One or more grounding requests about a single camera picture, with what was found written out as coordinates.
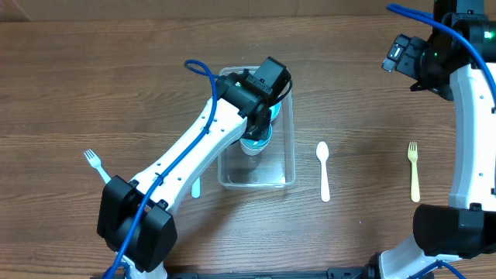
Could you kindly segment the blue plastic cup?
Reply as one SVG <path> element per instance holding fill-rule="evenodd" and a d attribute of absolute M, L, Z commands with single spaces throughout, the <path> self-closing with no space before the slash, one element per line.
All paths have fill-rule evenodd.
<path fill-rule="evenodd" d="M 273 128 L 272 128 L 272 125 L 269 125 L 268 134 L 267 134 L 266 139 L 251 140 L 251 139 L 241 138 L 239 141 L 241 149 L 242 149 L 242 146 L 246 146 L 246 147 L 251 148 L 251 149 L 262 149 L 263 150 L 270 142 L 272 134 L 273 134 Z"/>

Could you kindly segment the pink plastic spoon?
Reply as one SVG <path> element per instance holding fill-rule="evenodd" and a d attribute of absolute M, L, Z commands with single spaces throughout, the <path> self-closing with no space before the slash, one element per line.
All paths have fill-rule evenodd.
<path fill-rule="evenodd" d="M 328 145 L 321 141 L 316 147 L 316 156 L 319 159 L 321 166 L 321 183 L 320 183 L 320 194 L 323 202 L 330 201 L 330 189 L 329 189 L 329 179 L 327 174 L 326 162 L 329 159 L 329 148 Z"/>

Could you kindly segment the light blue plastic fork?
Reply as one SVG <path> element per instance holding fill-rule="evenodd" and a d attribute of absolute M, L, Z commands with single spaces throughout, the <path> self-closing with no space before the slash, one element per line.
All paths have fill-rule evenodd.
<path fill-rule="evenodd" d="M 201 179 L 198 178 L 194 184 L 192 185 L 191 188 L 191 196 L 192 198 L 199 198 L 201 196 L 202 192 L 202 184 L 201 184 Z"/>

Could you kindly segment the pale green plastic fork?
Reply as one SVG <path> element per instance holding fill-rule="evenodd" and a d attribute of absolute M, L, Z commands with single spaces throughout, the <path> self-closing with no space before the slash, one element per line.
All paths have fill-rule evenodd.
<path fill-rule="evenodd" d="M 84 151 L 84 156 L 87 159 L 88 163 L 94 169 L 96 169 L 96 171 L 101 176 L 102 180 L 107 184 L 111 180 L 111 177 L 104 170 L 100 157 L 91 149 Z"/>

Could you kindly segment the blue plastic bowl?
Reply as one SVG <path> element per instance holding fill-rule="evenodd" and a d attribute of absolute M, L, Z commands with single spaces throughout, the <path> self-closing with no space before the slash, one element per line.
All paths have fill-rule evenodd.
<path fill-rule="evenodd" d="M 275 105 L 272 105 L 270 107 L 270 111 L 271 111 L 270 120 L 271 120 L 271 122 L 273 122 L 277 118 L 277 116 L 280 113 L 280 110 L 281 110 L 281 103 L 280 102 L 278 102 Z"/>

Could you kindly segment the green plastic cup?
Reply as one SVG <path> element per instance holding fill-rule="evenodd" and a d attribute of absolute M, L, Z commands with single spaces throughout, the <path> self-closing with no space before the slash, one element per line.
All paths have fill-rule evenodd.
<path fill-rule="evenodd" d="M 262 149 L 251 149 L 246 146 L 242 146 L 242 151 L 248 155 L 248 156 L 256 156 L 257 154 L 261 153 L 263 150 Z"/>

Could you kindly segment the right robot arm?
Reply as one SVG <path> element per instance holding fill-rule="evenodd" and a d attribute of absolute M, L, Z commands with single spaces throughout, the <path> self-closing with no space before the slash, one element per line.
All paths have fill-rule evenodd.
<path fill-rule="evenodd" d="M 439 267 L 495 251 L 495 24 L 480 4 L 437 1 L 433 12 L 388 9 L 432 27 L 427 40 L 399 35 L 383 62 L 452 101 L 456 162 L 449 203 L 420 205 L 412 234 L 379 253 L 366 278 L 430 277 Z"/>

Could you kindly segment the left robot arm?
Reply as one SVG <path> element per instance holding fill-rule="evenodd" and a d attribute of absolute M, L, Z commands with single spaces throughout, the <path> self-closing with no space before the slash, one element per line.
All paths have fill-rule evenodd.
<path fill-rule="evenodd" d="M 174 215 L 210 163 L 242 138 L 266 139 L 270 107 L 291 88 L 291 76 L 263 72 L 209 77 L 212 96 L 201 115 L 156 162 L 126 181 L 105 182 L 97 233 L 116 257 L 103 276 L 121 266 L 139 277 L 166 277 L 162 266 L 177 241 Z"/>

